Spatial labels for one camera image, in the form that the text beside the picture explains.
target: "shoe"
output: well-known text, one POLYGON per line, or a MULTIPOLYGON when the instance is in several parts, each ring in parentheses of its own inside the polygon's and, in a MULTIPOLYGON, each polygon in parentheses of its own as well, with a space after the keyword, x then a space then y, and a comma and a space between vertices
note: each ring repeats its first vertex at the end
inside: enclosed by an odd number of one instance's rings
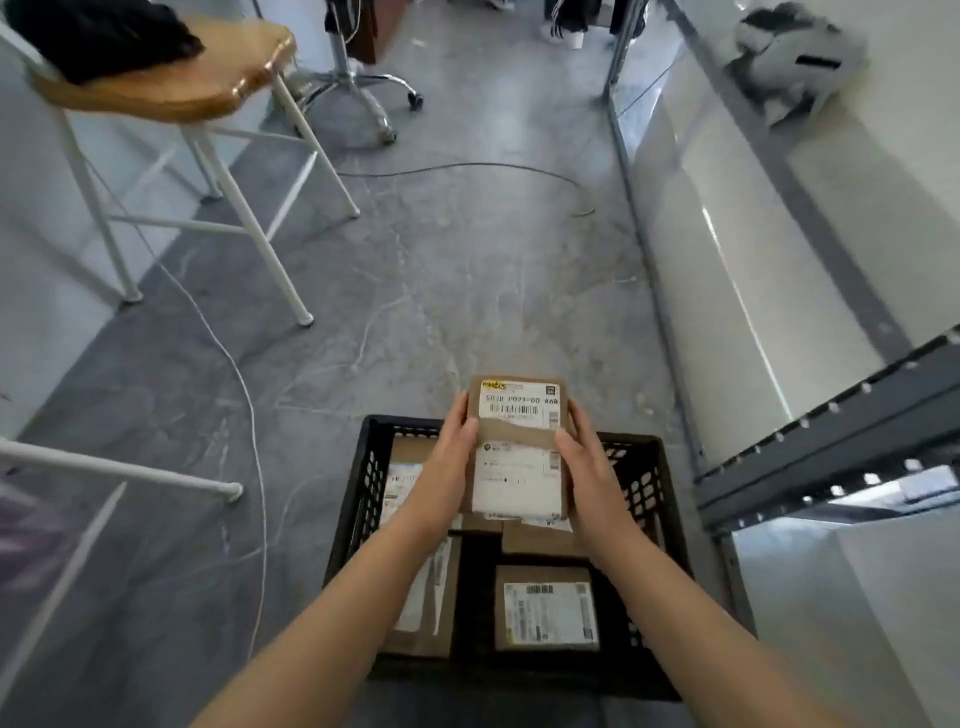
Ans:
POLYGON ((540 26, 540 35, 551 45, 565 45, 573 51, 579 51, 584 47, 583 31, 565 31, 549 20, 540 26))

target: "bar stool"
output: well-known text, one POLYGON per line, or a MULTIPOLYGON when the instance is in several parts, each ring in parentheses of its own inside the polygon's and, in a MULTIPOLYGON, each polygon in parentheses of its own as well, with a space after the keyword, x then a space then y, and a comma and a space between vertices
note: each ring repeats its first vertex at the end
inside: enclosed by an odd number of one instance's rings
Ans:
POLYGON ((280 72, 290 63, 297 45, 289 29, 266 20, 247 20, 235 23, 214 18, 192 17, 184 22, 190 32, 204 44, 205 50, 196 58, 175 61, 132 71, 118 76, 97 79, 83 85, 73 85, 60 78, 39 52, 9 26, 0 23, 0 39, 13 48, 27 63, 30 83, 50 106, 70 170, 77 181, 94 223, 107 245, 110 261, 123 287, 124 300, 135 303, 143 299, 120 253, 110 223, 177 228, 204 232, 248 235, 287 303, 293 308, 297 322, 308 327, 313 316, 307 311, 287 276, 276 252, 270 244, 314 164, 319 161, 324 172, 336 181, 339 196, 350 217, 360 210, 350 198, 343 182, 324 153, 323 147, 310 129, 303 113, 283 82, 280 72), (283 106, 288 118, 296 126, 300 137, 287 134, 247 132, 213 123, 234 113, 256 91, 270 86, 275 98, 283 106), (142 215, 108 212, 94 187, 86 159, 77 142, 65 113, 96 111, 123 114, 166 124, 175 124, 214 197, 226 196, 240 219, 240 225, 224 225, 197 220, 168 220, 142 215), (230 174, 227 165, 214 149, 211 135, 235 136, 248 139, 286 140, 305 144, 311 154, 266 231, 260 227, 247 199, 230 174))

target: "gray floor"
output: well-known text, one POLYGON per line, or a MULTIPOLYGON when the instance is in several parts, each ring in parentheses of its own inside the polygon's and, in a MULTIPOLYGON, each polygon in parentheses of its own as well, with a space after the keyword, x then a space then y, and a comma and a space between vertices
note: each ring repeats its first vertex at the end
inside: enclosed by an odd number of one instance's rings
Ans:
MULTIPOLYGON (((707 573, 673 382, 598 99, 607 36, 591 33, 584 50, 567 53, 537 38, 539 13, 534 3, 515 14, 469 0, 415 5, 385 66, 415 83, 426 106, 411 114, 401 91, 378 91, 396 121, 396 146, 375 148, 347 98, 324 100, 312 122, 343 170, 533 164, 586 185, 592 216, 570 217, 587 201, 563 182, 465 169, 348 180, 364 214, 341 222, 315 174, 275 241, 316 316, 308 330, 296 327, 251 245, 191 232, 166 256, 237 358, 256 408, 270 545, 260 645, 320 590, 363 417, 441 416, 485 370, 563 376, 601 428, 662 437, 695 568, 707 573)), ((235 165, 264 218, 297 161, 281 145, 250 149, 235 165)), ((229 214, 216 204, 203 217, 229 214)), ((118 314, 24 439, 253 485, 249 418, 227 362, 158 271, 143 288, 146 302, 118 314)), ((30 470, 10 480, 77 522, 113 485, 30 470)), ((224 507, 131 487, 5 718, 183 725, 244 664, 261 548, 255 488, 224 507)), ((378 686, 362 696, 356 722, 431 716, 524 725, 544 716, 554 725, 685 719, 683 709, 630 701, 378 686), (377 692, 399 692, 389 713, 377 692)))

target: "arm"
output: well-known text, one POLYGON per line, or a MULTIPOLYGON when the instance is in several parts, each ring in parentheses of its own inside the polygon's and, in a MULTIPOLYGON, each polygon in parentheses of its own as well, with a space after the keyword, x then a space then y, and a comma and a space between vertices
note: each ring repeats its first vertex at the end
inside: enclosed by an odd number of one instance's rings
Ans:
POLYGON ((577 438, 559 430, 556 442, 573 475, 578 534, 691 711, 709 728, 843 726, 643 535, 589 416, 574 402, 570 413, 577 438))
POLYGON ((343 722, 414 577, 463 498, 477 422, 454 401, 410 496, 326 589, 229 682, 191 728, 322 728, 343 722))

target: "small cardboard box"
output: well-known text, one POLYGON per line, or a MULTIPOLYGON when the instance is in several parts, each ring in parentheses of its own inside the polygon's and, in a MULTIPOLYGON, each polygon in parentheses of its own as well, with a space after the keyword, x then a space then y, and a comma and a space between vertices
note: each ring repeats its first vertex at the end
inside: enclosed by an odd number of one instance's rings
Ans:
POLYGON ((471 380, 468 414, 480 419, 480 430, 462 510, 567 518, 570 475, 554 445, 556 429, 570 430, 566 403, 562 379, 480 375, 471 380), (527 462, 531 457, 537 462, 527 462))
POLYGON ((449 657, 460 571, 460 537, 447 536, 414 579, 394 630, 380 652, 449 657))
POLYGON ((587 550, 569 528, 570 521, 556 525, 534 525, 523 521, 503 524, 503 552, 587 559, 587 550))
POLYGON ((600 649, 590 573, 580 567, 498 566, 497 650, 600 649))
MULTIPOLYGON (((437 438, 435 437, 402 437, 397 436, 394 438, 393 448, 390 451, 390 465, 422 465, 429 458, 430 454, 433 452, 434 446, 437 444, 437 438)), ((416 477, 419 475, 420 471, 412 471, 410 475, 416 477)), ((389 503, 393 494, 391 491, 390 484, 392 482, 392 476, 396 477, 397 473, 394 473, 388 469, 388 486, 387 493, 384 495, 384 505, 381 510, 380 515, 380 524, 382 525, 386 520, 390 518, 391 515, 395 512, 399 504, 393 506, 389 503)), ((456 532, 464 533, 501 533, 503 531, 503 521, 497 521, 495 519, 488 519, 483 514, 479 513, 461 513, 454 518, 453 523, 450 524, 450 530, 456 532)))

